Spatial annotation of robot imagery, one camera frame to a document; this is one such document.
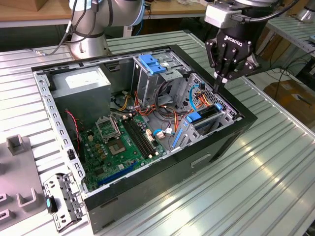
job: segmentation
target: side panel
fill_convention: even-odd
[[[154,175],[146,181],[141,182],[135,187],[130,188],[129,190],[117,196],[113,196],[113,198],[109,201],[99,205],[94,209],[91,209],[88,213],[91,220],[93,233],[95,234],[103,228],[109,226],[111,223],[136,210],[143,204],[147,203],[149,200],[187,179],[193,173],[199,171],[203,167],[209,165],[214,159],[218,159],[219,156],[222,156],[227,148],[244,131],[245,128],[236,133],[231,133],[230,135],[215,143],[212,143],[210,146],[191,155],[190,157],[182,161],[178,161],[176,164],[170,166],[167,169],[164,169],[162,172]],[[161,165],[162,162],[165,161],[167,161],[167,159],[156,163],[154,166]],[[105,189],[103,194],[111,195],[112,187],[114,187],[113,185],[108,189]]]

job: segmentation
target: chip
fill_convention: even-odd
[[[107,146],[113,155],[117,155],[118,153],[126,151],[126,148],[121,139],[109,141]]]
[[[101,174],[103,174],[103,173],[104,173],[103,168],[97,169],[97,170],[95,171],[95,174],[96,174],[97,176],[99,176],[99,175],[101,175]]]

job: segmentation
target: gray robotic arm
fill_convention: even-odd
[[[107,55],[104,28],[139,24],[144,14],[144,0],[77,0],[73,9],[74,4],[69,3],[76,26],[70,49],[78,59]]]

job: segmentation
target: yellow wire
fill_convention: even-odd
[[[124,103],[123,107],[121,107],[120,109],[118,109],[118,111],[123,111],[124,109],[126,109],[127,103],[128,103],[128,99],[129,99],[129,96],[126,96],[126,100],[125,100],[125,103]]]
[[[205,96],[204,94],[203,94],[202,96],[203,96],[203,98],[205,99],[205,102],[206,102],[209,106],[211,106],[210,103],[207,101],[206,96]]]

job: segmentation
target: sticker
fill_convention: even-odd
[[[169,64],[168,64],[167,62],[161,63],[160,65],[161,65],[161,66],[164,66],[164,67],[169,66]]]
[[[172,133],[172,128],[167,128],[167,129],[165,130],[165,132],[166,132],[167,134],[171,134],[171,133]]]
[[[96,71],[85,72],[78,75],[70,75],[66,77],[66,82],[70,89],[90,85],[100,82],[99,74]]]
[[[298,93],[296,94],[292,94],[292,96],[296,99],[296,100],[300,100],[299,97],[302,97],[301,95],[299,95]]]
[[[285,90],[291,90],[291,89],[293,89],[292,87],[291,87],[291,85],[288,85],[288,84],[284,84],[284,85],[281,85]]]

